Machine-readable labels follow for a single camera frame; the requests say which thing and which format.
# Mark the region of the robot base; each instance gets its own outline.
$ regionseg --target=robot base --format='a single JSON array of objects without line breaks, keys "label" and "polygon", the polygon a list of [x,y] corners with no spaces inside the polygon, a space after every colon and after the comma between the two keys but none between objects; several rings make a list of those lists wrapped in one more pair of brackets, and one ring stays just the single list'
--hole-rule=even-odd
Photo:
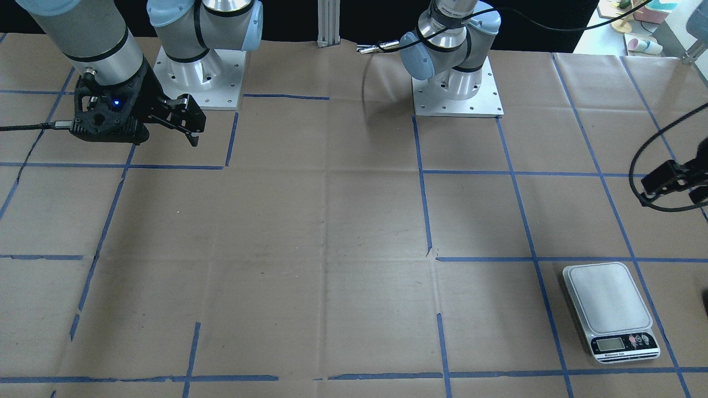
[{"label": "robot base", "polygon": [[170,98],[189,93],[202,109],[238,110],[246,52],[212,51],[216,51],[218,57],[206,56],[197,62],[179,64],[169,59],[160,48],[153,70]]},{"label": "robot base", "polygon": [[489,59],[482,66],[482,81],[477,94],[467,100],[446,97],[446,90],[433,80],[413,79],[413,102],[418,116],[456,118],[499,118],[504,114]]}]

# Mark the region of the black curtain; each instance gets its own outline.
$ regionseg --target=black curtain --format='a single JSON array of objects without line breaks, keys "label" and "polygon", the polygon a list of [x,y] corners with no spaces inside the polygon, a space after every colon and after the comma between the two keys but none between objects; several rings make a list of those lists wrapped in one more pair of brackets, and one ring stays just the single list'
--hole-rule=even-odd
[{"label": "black curtain", "polygon": [[[264,7],[263,39],[317,40],[316,0],[261,0]],[[492,6],[513,7],[531,19],[557,28],[588,24],[598,0],[488,0]],[[147,0],[116,1],[136,36],[155,36],[145,5]],[[415,28],[430,0],[341,0],[341,37],[360,44],[396,40]],[[34,20],[13,0],[0,0],[0,32],[41,33]],[[515,15],[502,13],[495,50],[573,52],[582,33],[553,33]]]}]

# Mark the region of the white mounting plate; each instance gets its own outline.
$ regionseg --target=white mounting plate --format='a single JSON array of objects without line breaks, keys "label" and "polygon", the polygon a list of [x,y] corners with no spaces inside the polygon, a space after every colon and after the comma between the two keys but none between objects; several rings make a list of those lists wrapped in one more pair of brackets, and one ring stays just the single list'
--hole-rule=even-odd
[{"label": "white mounting plate", "polygon": [[184,93],[192,94],[202,109],[238,110],[241,100],[241,84],[244,81],[244,70],[246,69],[246,52],[238,50],[216,50],[216,52],[224,62],[224,70],[226,71],[223,76],[219,76],[217,85],[206,91],[185,91],[183,87],[177,86],[168,75],[167,62],[169,58],[165,54],[165,50],[160,48],[153,70],[162,84],[165,94],[170,98],[177,98]]},{"label": "white mounting plate", "polygon": [[482,83],[474,97],[452,100],[446,98],[445,90],[432,81],[413,79],[413,102],[418,116],[498,118],[504,114],[489,58],[482,66]]}]

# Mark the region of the scale display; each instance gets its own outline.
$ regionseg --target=scale display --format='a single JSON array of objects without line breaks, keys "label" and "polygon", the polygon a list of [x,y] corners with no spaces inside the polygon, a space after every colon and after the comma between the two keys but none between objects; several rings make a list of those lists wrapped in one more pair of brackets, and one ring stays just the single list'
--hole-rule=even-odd
[{"label": "scale display", "polygon": [[600,363],[652,359],[661,353],[651,315],[622,263],[563,270],[590,352]]}]

